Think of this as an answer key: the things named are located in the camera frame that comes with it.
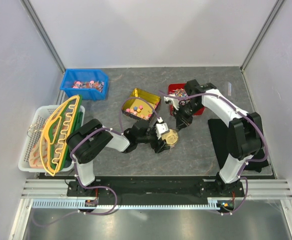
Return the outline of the round wooden jar lid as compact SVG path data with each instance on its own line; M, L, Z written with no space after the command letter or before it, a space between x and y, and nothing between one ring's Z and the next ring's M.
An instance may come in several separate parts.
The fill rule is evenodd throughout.
M169 132L164 133L161 138L170 147L174 147L179 140L178 132L174 129L170 129Z

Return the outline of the gold tin of star candies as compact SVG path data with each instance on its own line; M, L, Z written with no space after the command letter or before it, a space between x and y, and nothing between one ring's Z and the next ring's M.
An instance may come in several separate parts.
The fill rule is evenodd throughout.
M153 118L157 118L156 113L158 113L160 105L160 96L134 88L121 107L121 111L127 117L135 120L144 119L151 122Z

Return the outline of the blue plastic bin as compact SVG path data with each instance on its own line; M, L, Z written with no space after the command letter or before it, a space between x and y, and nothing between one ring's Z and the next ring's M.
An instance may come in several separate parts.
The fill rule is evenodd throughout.
M100 69L69 68L65 71L60 90L70 98L81 95L83 100L106 99L109 77Z

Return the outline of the clear glass jar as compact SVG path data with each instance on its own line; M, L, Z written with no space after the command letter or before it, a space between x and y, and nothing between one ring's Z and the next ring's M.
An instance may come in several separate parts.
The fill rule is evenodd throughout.
M172 151L172 149L175 148L175 147L176 147L175 144L172 144L172 145L167 144L167 145L165 146L165 150L166 150L166 151Z

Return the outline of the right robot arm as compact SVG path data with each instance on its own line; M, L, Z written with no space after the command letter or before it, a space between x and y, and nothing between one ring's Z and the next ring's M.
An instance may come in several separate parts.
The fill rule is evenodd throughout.
M225 152L215 184L215 191L221 197L233 191L232 183L240 179L241 173L250 162L263 162L266 156L255 158L267 149L263 135L261 117L258 113L242 110L228 100L212 83L199 84L188 81L184 89L186 96L169 94L165 102L173 106L176 128L181 130L191 125L193 115L202 108L210 109L217 119L208 121L216 154Z

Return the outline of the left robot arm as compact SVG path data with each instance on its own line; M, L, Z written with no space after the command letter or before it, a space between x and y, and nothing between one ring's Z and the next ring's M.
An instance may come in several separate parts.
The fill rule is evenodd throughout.
M158 118L153 126L144 119L138 120L123 133L103 126L95 118L92 119L66 139L79 182L78 191L85 197L94 194L96 188L93 183L93 160L104 148L130 153L139 144L149 144L154 152L159 154L173 148L178 139L177 131L169 128L162 118Z

